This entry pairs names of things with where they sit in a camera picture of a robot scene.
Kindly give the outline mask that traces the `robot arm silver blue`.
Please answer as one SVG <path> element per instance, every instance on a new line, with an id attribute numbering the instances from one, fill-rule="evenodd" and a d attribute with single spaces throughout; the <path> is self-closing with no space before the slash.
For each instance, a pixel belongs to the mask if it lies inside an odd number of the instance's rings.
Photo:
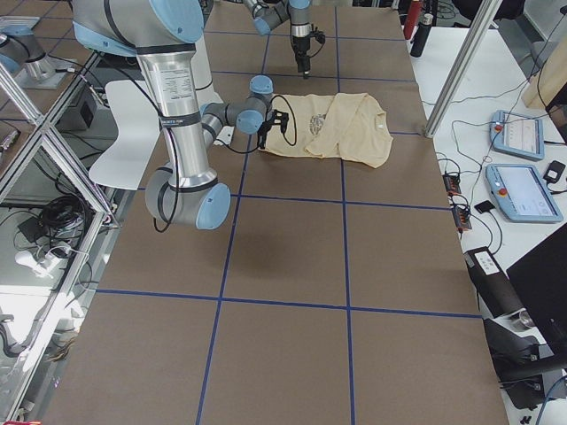
<path id="1" fill-rule="evenodd" d="M 304 79 L 311 71 L 312 30 L 310 1 L 276 1 L 269 5 L 266 1 L 244 0 L 243 5 L 251 13 L 253 25 L 259 35 L 269 35 L 283 23 L 290 24 L 291 48 L 298 72 Z"/>
<path id="2" fill-rule="evenodd" d="M 75 1 L 74 34 L 85 47 L 136 58 L 155 104 L 169 155 L 145 189 L 155 220 L 218 228 L 230 207 L 230 190 L 218 181 L 207 150 L 225 127 L 252 135 L 271 109 L 273 82 L 251 79 L 241 103 L 198 104 L 191 61 L 203 36 L 197 1 Z"/>

